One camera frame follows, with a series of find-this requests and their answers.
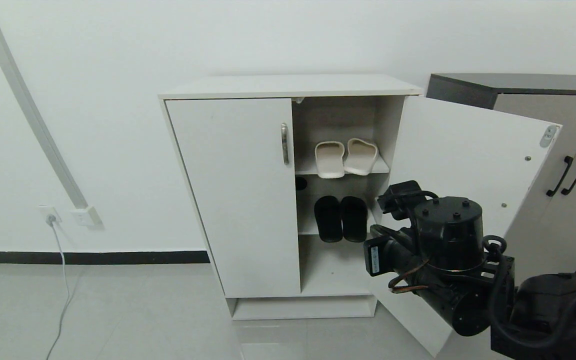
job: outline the black slipper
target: black slipper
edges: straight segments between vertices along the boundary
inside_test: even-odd
[[[346,196],[341,200],[343,237],[353,243],[366,241],[368,234],[368,207],[358,197]]]
[[[341,240],[341,210],[336,197],[323,196],[315,202],[315,220],[320,239],[327,243]]]

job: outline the white slipper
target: white slipper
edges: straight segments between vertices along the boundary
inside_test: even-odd
[[[366,176],[373,170],[378,156],[377,145],[354,137],[348,140],[348,157],[343,168],[350,174]]]
[[[317,175],[322,179],[344,176],[344,144],[339,141],[322,141],[315,146]]]

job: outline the gray tile floor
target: gray tile floor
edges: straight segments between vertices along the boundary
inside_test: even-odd
[[[66,267],[73,292],[52,360],[427,360],[375,317],[231,321],[208,264]],[[59,265],[0,264],[0,360],[43,360],[66,290]],[[488,333],[451,335],[439,360],[503,359]]]

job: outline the black baseboard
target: black baseboard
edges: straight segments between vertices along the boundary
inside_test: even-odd
[[[69,265],[208,264],[208,253],[199,251],[66,252]],[[0,251],[0,264],[61,264],[58,252]]]

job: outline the white cord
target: white cord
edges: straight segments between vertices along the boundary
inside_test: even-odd
[[[64,257],[64,251],[62,251],[62,244],[59,243],[59,236],[57,236],[57,230],[55,230],[55,221],[57,219],[54,215],[48,215],[46,217],[46,223],[50,225],[52,232],[54,233],[54,239],[57,241],[57,248],[59,248],[59,255],[61,255],[61,269],[63,273],[63,283],[66,284],[66,303],[63,305],[63,310],[61,310],[61,316],[59,317],[59,331],[57,332],[57,337],[55,337],[52,346],[50,347],[50,351],[48,351],[48,355],[46,355],[46,360],[50,358],[50,354],[53,352],[55,345],[57,344],[57,340],[62,335],[62,325],[64,324],[64,314],[66,314],[66,309],[68,305],[71,303],[71,290],[68,288],[68,280],[66,280],[66,258]]]

